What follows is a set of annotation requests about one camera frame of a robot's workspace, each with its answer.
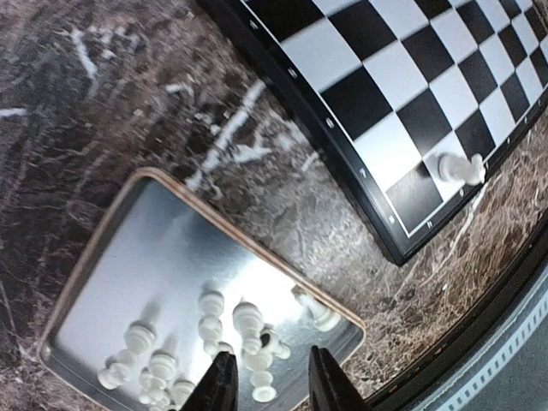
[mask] chessboard border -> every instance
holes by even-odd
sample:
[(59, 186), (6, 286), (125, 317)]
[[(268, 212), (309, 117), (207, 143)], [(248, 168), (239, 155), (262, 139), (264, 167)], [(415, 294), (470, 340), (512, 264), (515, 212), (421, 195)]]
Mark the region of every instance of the chessboard border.
[[(219, 25), (236, 49), (248, 60), (289, 113), (297, 117), (311, 144), (321, 153), (331, 174), (341, 183), (348, 198), (373, 234), (384, 255), (396, 265), (404, 265), (423, 248), (481, 190), (465, 186), (444, 202), (427, 223), (408, 235), (397, 213), (367, 170), (352, 143), (338, 126), (280, 44), (264, 28), (241, 0), (198, 0), (198, 4)], [(536, 5), (533, 5), (544, 21)], [(527, 135), (548, 104), (545, 87), (537, 104), (529, 107), (507, 139), (485, 161), (488, 181)]]

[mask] chessboard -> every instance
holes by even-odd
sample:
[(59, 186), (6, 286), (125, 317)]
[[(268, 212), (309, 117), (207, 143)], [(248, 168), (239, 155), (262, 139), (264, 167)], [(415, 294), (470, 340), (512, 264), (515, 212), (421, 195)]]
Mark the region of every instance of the chessboard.
[(531, 0), (223, 0), (210, 12), (333, 161), (397, 264), (479, 191), (545, 108), (548, 39)]

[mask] white square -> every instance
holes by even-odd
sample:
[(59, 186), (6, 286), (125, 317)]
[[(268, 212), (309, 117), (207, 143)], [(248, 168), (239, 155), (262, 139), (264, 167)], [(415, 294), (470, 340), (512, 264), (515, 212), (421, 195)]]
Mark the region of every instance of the white square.
[(359, 1), (360, 0), (313, 0), (324, 15), (332, 15)]
[(413, 58), (398, 41), (369, 57), (363, 65), (394, 110), (428, 88)]
[(540, 84), (537, 72), (533, 67), (533, 63), (531, 63), (531, 59), (526, 58), (523, 62), (521, 62), (515, 72), (520, 79), (521, 86), (527, 95), (529, 104), (536, 104), (542, 94), (542, 85)]
[(531, 0), (516, 0), (516, 3), (523, 11), (528, 11), (533, 6), (533, 2)]
[(454, 154), (458, 157), (466, 158), (466, 153), (462, 149), (461, 142), (454, 132), (445, 136), (425, 157), (425, 165), (444, 202), (451, 200), (464, 187), (464, 182), (447, 182), (439, 176), (439, 160), (445, 154)]
[(282, 43), (282, 49), (317, 92), (356, 70), (360, 59), (329, 20), (320, 20)]
[(420, 163), (417, 147), (396, 113), (389, 114), (354, 142), (373, 179), (386, 192)]
[(464, 3), (468, 3), (469, 0), (449, 0), (449, 3), (451, 3), (451, 6), (453, 6), (455, 9), (459, 6), (462, 6)]
[(548, 38), (540, 42), (540, 49), (544, 53), (546, 61), (548, 61)]
[(487, 20), (489, 20), (496, 32), (500, 32), (510, 24), (510, 18), (504, 11), (499, 0), (478, 0), (478, 5), (483, 10)]
[(414, 0), (370, 0), (370, 3), (399, 39), (428, 25), (428, 19)]
[(503, 144), (514, 130), (515, 122), (503, 92), (498, 88), (479, 105), (496, 146)]
[(478, 48), (468, 27), (454, 9), (449, 9), (439, 15), (430, 24), (441, 38), (455, 63), (460, 63)]
[(457, 66), (440, 75), (431, 83), (430, 89), (454, 129), (478, 109), (478, 102)]
[(539, 46), (539, 40), (537, 39), (537, 36), (534, 34), (533, 29), (529, 25), (527, 17), (525, 15), (518, 15), (512, 21), (512, 26), (514, 26), (515, 32), (520, 38), (523, 47), (525, 47), (527, 54), (531, 54), (533, 51), (535, 51), (536, 48)]
[(497, 84), (501, 86), (514, 73), (514, 64), (510, 60), (503, 42), (498, 36), (491, 36), (479, 47), (479, 51), (481, 51)]

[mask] tray rim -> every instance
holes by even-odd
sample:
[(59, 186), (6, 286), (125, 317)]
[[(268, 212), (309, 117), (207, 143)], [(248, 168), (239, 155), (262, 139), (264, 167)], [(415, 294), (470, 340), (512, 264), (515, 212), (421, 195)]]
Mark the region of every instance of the tray rim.
[[(93, 231), (91, 238), (85, 245), (82, 254), (78, 258), (73, 270), (68, 277), (68, 281), (63, 286), (61, 294), (57, 298), (55, 308), (50, 315), (48, 322), (46, 323), (45, 329), (39, 339), (36, 348), (39, 363), (46, 370), (54, 374), (72, 390), (77, 391), (81, 396), (84, 396), (91, 402), (99, 405), (101, 408), (108, 409), (104, 407), (101, 403), (97, 402), (95, 399), (91, 398), (89, 395), (85, 394), (84, 392), (73, 386), (69, 381), (61, 377), (57, 372), (50, 368), (47, 365), (47, 359), (44, 356), (44, 351), (45, 348), (49, 345), (48, 342), (52, 335), (52, 332), (55, 330), (56, 326), (60, 325), (65, 320), (69, 309), (74, 305), (78, 296), (78, 293), (76, 293), (78, 284), (82, 281), (86, 283), (92, 275), (93, 270), (86, 270), (86, 267), (88, 264), (91, 263), (93, 251), (96, 249), (99, 241), (105, 234), (106, 229), (113, 221), (116, 212), (120, 209), (121, 205), (127, 199), (129, 193), (133, 190), (137, 183), (147, 179), (154, 180), (155, 182), (161, 184), (163, 187), (167, 188), (179, 200), (198, 212), (203, 218), (205, 218), (215, 227), (224, 232), (224, 234), (226, 234), (232, 240), (238, 242), (240, 245), (246, 248), (246, 250), (253, 253), (255, 256), (273, 265), (283, 274), (295, 281), (295, 285), (304, 289), (314, 298), (320, 299), (321, 302), (324, 303), (327, 307), (339, 312), (343, 315), (344, 318), (356, 325), (362, 331), (362, 338), (360, 342), (356, 345), (356, 347), (350, 352), (350, 354), (348, 354), (344, 359), (341, 360), (341, 366), (346, 364), (346, 362), (353, 355), (356, 354), (358, 349), (363, 346), (367, 336), (366, 324), (365, 321), (361, 319), (357, 314), (350, 311), (327, 292), (320, 289), (318, 285), (314, 284), (310, 279), (306, 278), (303, 274), (298, 272), (282, 258), (275, 255), (271, 250), (260, 245), (257, 241), (246, 235), (243, 231), (236, 228), (234, 224), (230, 223), (218, 211), (214, 210), (212, 206), (208, 205), (204, 200), (201, 200), (196, 194), (190, 191), (183, 182), (180, 182), (174, 176), (159, 168), (142, 167), (134, 171), (129, 176), (126, 182), (124, 182), (124, 184), (122, 185), (121, 190), (112, 200), (110, 206), (107, 208), (97, 227)], [(299, 404), (297, 404), (292, 409), (299, 407), (304, 401), (308, 399), (308, 397), (309, 396), (306, 396), (301, 402), (299, 402)]]

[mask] white chess pawn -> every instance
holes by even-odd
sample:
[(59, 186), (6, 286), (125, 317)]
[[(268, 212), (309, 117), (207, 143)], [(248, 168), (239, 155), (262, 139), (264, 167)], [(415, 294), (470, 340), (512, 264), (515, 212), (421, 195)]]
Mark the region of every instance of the white chess pawn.
[(102, 370), (99, 370), (99, 372), (97, 373), (97, 380), (107, 390), (115, 390), (123, 384), (123, 381), (115, 377), (108, 368), (103, 368)]
[(152, 353), (148, 361), (148, 369), (154, 377), (170, 381), (177, 374), (179, 360), (175, 356), (177, 338), (170, 336), (166, 339), (164, 346)]
[(198, 334), (204, 341), (204, 351), (215, 355), (223, 337), (223, 323), (219, 317), (224, 312), (224, 297), (218, 291), (207, 291), (200, 297), (198, 305), (204, 314), (198, 323)]
[(143, 368), (139, 376), (139, 384), (142, 387), (142, 391), (139, 394), (139, 401), (142, 404), (152, 404), (153, 400), (151, 392), (158, 392), (158, 390), (165, 390), (168, 383), (165, 379), (155, 377), (152, 375), (148, 368)]
[(253, 399), (256, 402), (270, 402), (276, 398), (276, 389), (272, 387), (273, 377), (268, 371), (258, 371), (251, 375), (251, 385), (253, 390)]
[(114, 390), (131, 379), (137, 360), (137, 355), (129, 349), (119, 351), (114, 362), (99, 370), (97, 380), (107, 390)]
[(221, 341), (217, 345), (217, 350), (215, 351), (215, 354), (212, 355), (212, 357), (217, 356), (217, 354), (219, 354), (219, 353), (229, 353), (229, 354), (234, 355), (234, 349), (227, 342)]
[(308, 308), (314, 319), (314, 326), (321, 332), (333, 330), (339, 321), (341, 315), (326, 307), (314, 297), (302, 291), (294, 292), (296, 300), (304, 307)]
[(249, 354), (244, 351), (241, 355), (244, 366), (253, 372), (268, 370), (274, 361), (272, 353), (265, 349), (261, 349), (257, 354)]
[(218, 317), (207, 315), (198, 323), (198, 334), (204, 341), (204, 351), (209, 355), (218, 352), (219, 343), (223, 337), (223, 323)]
[(140, 355), (152, 348), (156, 341), (156, 333), (152, 327), (145, 325), (131, 325), (123, 336), (129, 350)]
[(269, 351), (281, 360), (287, 360), (291, 356), (289, 347), (280, 340), (278, 334), (273, 330), (264, 329), (260, 338), (264, 345), (261, 351)]
[(180, 409), (190, 397), (196, 385), (186, 379), (177, 379), (171, 387), (170, 393), (177, 409)]
[(249, 354), (257, 354), (262, 348), (259, 333), (265, 327), (263, 314), (249, 302), (241, 302), (232, 312), (234, 328), (241, 335), (241, 346)]
[(485, 182), (486, 170), (481, 154), (472, 156), (472, 160), (445, 154), (439, 159), (439, 176), (447, 182), (465, 182), (477, 186)]
[(207, 291), (198, 301), (200, 310), (206, 315), (219, 318), (224, 312), (224, 297), (218, 291)]
[(123, 341), (126, 348), (116, 354), (116, 359), (107, 368), (97, 374), (98, 381), (107, 390), (114, 390), (126, 384), (135, 371), (139, 355), (145, 353), (156, 341), (156, 331), (153, 324), (158, 316), (158, 308), (149, 305), (145, 308), (141, 319), (134, 322), (124, 333)]

